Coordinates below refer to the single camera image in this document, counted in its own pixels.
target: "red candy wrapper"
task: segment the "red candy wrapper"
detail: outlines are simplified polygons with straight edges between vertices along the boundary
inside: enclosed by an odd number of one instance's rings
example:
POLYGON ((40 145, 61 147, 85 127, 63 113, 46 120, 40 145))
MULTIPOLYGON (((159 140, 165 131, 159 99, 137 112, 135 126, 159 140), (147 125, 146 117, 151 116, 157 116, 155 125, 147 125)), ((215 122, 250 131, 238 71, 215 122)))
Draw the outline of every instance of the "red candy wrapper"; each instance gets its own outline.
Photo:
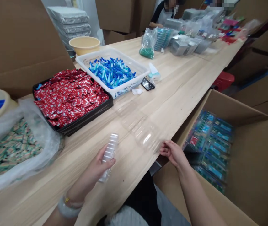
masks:
POLYGON ((109 99, 101 86, 81 69, 61 71, 35 91, 35 104, 60 128, 76 121, 109 99))

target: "light wood tabletop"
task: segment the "light wood tabletop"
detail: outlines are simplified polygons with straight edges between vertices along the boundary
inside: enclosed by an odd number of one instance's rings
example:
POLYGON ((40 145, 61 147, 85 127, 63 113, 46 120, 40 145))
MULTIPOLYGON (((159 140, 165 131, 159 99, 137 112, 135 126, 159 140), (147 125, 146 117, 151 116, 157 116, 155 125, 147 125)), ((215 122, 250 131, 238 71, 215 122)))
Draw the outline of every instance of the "light wood tabletop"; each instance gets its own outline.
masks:
POLYGON ((59 198, 85 170, 109 135, 119 134, 116 164, 106 183, 97 183, 86 197, 76 225, 95 225, 106 214, 115 213, 134 190, 158 157, 158 153, 143 149, 122 124, 117 110, 134 101, 137 110, 171 139, 224 67, 240 49, 241 43, 227 45, 217 41, 216 55, 173 56, 168 50, 155 53, 153 60, 139 55, 141 38, 102 48, 113 47, 148 67, 151 62, 161 74, 161 80, 151 91, 141 95, 131 92, 114 101, 114 106, 66 137, 65 148, 58 159, 43 172, 0 192, 0 225, 41 226, 59 198))

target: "black tray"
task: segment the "black tray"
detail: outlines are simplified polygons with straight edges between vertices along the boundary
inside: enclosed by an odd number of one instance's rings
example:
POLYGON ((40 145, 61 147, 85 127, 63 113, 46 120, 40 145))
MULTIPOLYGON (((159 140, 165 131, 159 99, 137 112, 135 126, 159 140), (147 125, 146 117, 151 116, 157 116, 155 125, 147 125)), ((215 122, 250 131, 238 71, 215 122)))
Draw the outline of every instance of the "black tray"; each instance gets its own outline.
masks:
MULTIPOLYGON (((36 85, 33 86, 33 96, 35 100, 38 100, 35 97, 35 90, 36 88, 40 85, 40 84, 44 84, 46 82, 48 82, 50 79, 45 80, 43 82, 40 82, 36 85)), ((96 108, 94 108, 92 111, 88 112, 87 114, 85 114, 84 116, 78 118, 76 121, 60 128, 58 126, 53 126, 45 117, 45 115, 43 114, 43 112, 41 111, 42 115, 44 116, 44 118, 46 119, 47 123, 51 126, 51 128, 58 132, 59 134, 62 134, 64 136, 71 136, 72 134, 74 134, 76 131, 78 131, 80 128, 84 127, 85 125, 87 125, 89 122, 91 122, 92 120, 94 120, 95 118, 97 118, 99 115, 101 115, 102 113, 104 113, 105 111, 107 111, 109 108, 113 107, 113 97, 110 95, 110 93, 108 93, 107 91, 105 91, 103 89, 104 93, 106 93, 109 96, 109 99, 106 100, 105 102, 103 102, 100 106, 97 106, 96 108)))

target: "person's right hand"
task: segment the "person's right hand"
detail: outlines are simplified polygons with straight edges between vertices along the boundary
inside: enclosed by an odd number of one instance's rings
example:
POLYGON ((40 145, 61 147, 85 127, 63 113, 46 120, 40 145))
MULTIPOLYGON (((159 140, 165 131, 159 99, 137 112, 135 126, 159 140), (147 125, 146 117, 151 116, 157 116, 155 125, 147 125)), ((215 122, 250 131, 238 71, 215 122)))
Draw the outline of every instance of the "person's right hand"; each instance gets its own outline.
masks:
POLYGON ((178 169, 189 165, 183 150, 174 141, 163 141, 160 147, 160 154, 168 157, 170 162, 178 169))

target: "black smartphone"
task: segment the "black smartphone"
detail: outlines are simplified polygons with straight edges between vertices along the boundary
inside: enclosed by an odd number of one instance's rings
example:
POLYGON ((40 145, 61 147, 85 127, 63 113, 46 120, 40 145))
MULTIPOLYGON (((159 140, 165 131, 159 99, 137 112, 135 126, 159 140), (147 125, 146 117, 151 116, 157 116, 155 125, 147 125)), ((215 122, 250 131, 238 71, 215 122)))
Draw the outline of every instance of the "black smartphone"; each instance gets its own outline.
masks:
POLYGON ((142 82, 140 83, 147 91, 150 91, 152 89, 155 89, 155 86, 147 80, 146 77, 143 78, 142 82))

